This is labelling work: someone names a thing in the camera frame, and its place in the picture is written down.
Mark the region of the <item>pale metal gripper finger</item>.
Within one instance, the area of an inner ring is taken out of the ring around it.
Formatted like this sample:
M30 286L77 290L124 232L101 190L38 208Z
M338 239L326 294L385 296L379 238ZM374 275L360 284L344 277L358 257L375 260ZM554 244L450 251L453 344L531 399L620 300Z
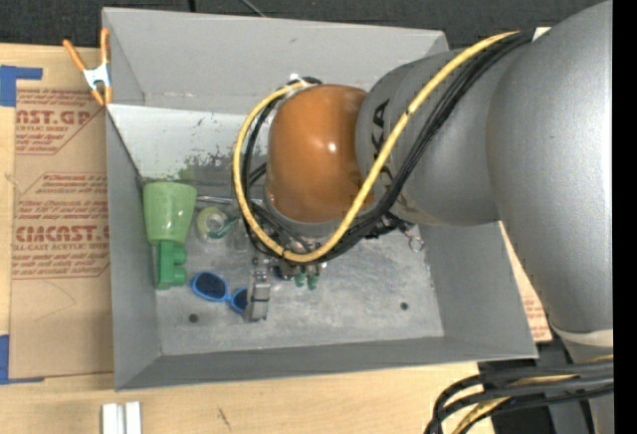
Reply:
M246 288L246 306L243 313L243 319L247 323L257 322L258 319L258 302L255 300L257 292L257 271L250 272L248 286Z
M260 270L258 272L258 319L265 320L268 315L268 307L271 293L271 282L269 272Z

